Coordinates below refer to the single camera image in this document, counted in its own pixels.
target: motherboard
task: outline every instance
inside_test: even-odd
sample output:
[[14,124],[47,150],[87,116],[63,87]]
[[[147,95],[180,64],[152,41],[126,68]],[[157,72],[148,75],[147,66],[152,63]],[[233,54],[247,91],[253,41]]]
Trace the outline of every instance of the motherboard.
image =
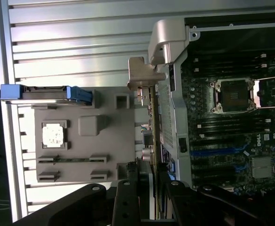
[[191,53],[181,80],[193,187],[275,191],[275,50]]

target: blue ram slot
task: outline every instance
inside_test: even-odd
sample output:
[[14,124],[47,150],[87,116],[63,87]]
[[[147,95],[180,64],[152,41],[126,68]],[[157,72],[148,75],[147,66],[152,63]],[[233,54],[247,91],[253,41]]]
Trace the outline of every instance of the blue ram slot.
[[240,151],[243,151],[247,145],[244,145],[240,148],[227,147],[227,148],[219,148],[219,149],[205,149],[201,151],[192,151],[190,152],[191,156],[199,157],[199,156],[214,156],[214,155],[228,155],[228,154],[236,154]]

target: black ram slot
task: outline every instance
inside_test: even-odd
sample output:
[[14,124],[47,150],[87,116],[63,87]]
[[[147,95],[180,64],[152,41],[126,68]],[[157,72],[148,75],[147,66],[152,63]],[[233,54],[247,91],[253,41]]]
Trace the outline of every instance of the black ram slot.
[[206,69],[206,68],[199,68],[199,71],[198,72],[195,72],[195,76],[197,76],[198,73],[201,73],[202,75],[209,75],[209,74],[215,74],[215,75],[224,75],[224,74],[231,74],[232,73],[263,73],[264,71],[267,71],[268,68],[240,68],[240,69],[237,69],[237,68],[224,68],[224,69]]
[[201,128],[199,130],[205,130],[205,129],[230,129],[231,127],[234,128],[243,128],[243,127],[268,127],[268,124],[266,122],[255,122],[255,123],[231,123],[231,124],[206,124],[206,125],[201,125]]
[[253,51],[253,52],[247,52],[247,53],[222,53],[222,54],[204,54],[204,55],[191,55],[189,56],[190,59],[198,59],[198,61],[211,61],[211,60],[252,60],[252,59],[261,59],[262,54],[264,54],[261,51]]
[[200,186],[203,184],[218,184],[224,182],[235,182],[235,175],[226,175],[226,176],[216,176],[216,177],[207,177],[207,178],[195,178],[193,179],[194,185]]
[[197,62],[193,62],[192,65],[195,67],[214,67],[215,65],[236,65],[236,66],[245,66],[245,65],[253,65],[253,64],[264,64],[268,62],[266,58],[253,58],[245,60],[243,59],[224,59],[224,61],[220,60],[201,60]]
[[268,126],[265,125],[256,125],[256,124],[240,124],[240,125],[228,125],[228,126],[221,126],[221,127],[211,127],[211,128],[201,128],[198,130],[198,133],[206,133],[206,132],[218,132],[218,131],[238,131],[238,130],[252,130],[254,129],[268,129]]
[[238,72],[238,73],[228,73],[228,74],[219,74],[219,73],[200,73],[197,72],[195,74],[195,76],[197,76],[197,78],[209,78],[209,77],[222,77],[222,78],[226,78],[226,77],[235,77],[235,78],[245,78],[245,77],[250,77],[250,78],[258,78],[258,77],[262,77],[265,74],[262,72]]
[[227,175],[227,174],[234,174],[235,168],[232,166],[226,166],[226,167],[215,167],[215,168],[207,168],[207,169],[195,169],[192,171],[192,173],[197,177]]
[[228,71],[228,70],[234,70],[235,72],[237,71],[240,71],[240,70],[257,70],[257,69],[266,69],[265,67],[261,67],[262,64],[252,64],[252,65],[211,65],[209,67],[196,67],[194,65],[195,68],[198,68],[199,69],[199,72],[203,72],[203,73],[206,73],[206,72],[214,72],[214,71],[217,71],[217,72],[225,72],[225,71]]
[[236,121],[236,120],[265,120],[269,119],[269,116],[263,115],[247,115],[247,116],[236,116],[236,117],[214,117],[214,118],[204,118],[199,119],[197,122],[199,124],[204,124],[206,122],[221,122],[221,121]]
[[193,166],[208,166],[209,159],[208,158],[198,158],[191,161]]
[[224,139],[210,139],[210,140],[195,140],[191,141],[192,146],[207,146],[207,145],[220,145],[220,144],[233,144],[237,139],[234,137]]
[[238,131],[216,131],[216,132],[206,132],[203,133],[205,137],[218,137],[218,136],[236,136],[241,134],[255,134],[255,133],[265,133],[264,129],[246,129]]

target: metal frame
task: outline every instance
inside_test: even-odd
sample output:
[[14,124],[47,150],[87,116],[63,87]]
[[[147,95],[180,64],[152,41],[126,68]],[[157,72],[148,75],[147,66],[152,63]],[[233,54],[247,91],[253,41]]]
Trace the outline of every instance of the metal frame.
[[[8,2],[0,1],[0,85],[15,84]],[[1,103],[12,220],[28,214],[21,152],[18,109]]]
[[[265,11],[252,11],[252,13],[264,12]],[[172,158],[175,161],[177,160],[176,179],[186,181],[189,185],[192,186],[190,167],[191,164],[188,144],[189,139],[187,109],[182,97],[181,88],[181,64],[188,57],[188,52],[187,50],[185,50],[187,45],[191,41],[197,41],[200,38],[202,32],[275,27],[275,23],[251,25],[229,24],[228,26],[204,28],[190,28],[188,25],[182,26],[183,24],[183,18],[175,20],[161,20],[157,22],[154,27],[154,31],[152,33],[151,41],[149,44],[149,59],[152,65],[156,66],[157,71],[160,73],[167,74],[168,65],[173,64],[175,90],[170,93],[170,115],[172,121],[175,122],[175,128],[172,128],[173,148],[171,148],[167,144],[165,145],[165,148],[170,152]],[[159,83],[169,86],[169,76],[167,76],[167,79],[165,81],[160,81]],[[180,152],[179,138],[186,138],[188,151],[185,153]]]

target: computer component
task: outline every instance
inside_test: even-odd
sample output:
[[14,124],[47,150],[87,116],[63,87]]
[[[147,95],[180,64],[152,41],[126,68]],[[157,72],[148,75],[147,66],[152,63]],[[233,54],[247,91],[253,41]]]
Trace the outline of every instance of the computer component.
[[176,178],[237,195],[275,190],[275,14],[161,21],[154,30],[180,31],[149,48],[168,74],[157,86],[160,141]]
[[35,109],[39,182],[113,181],[135,160],[133,93],[126,87],[81,88],[93,105]]
[[32,105],[93,105],[92,91],[79,87],[35,87],[19,84],[0,86],[0,100],[8,104]]

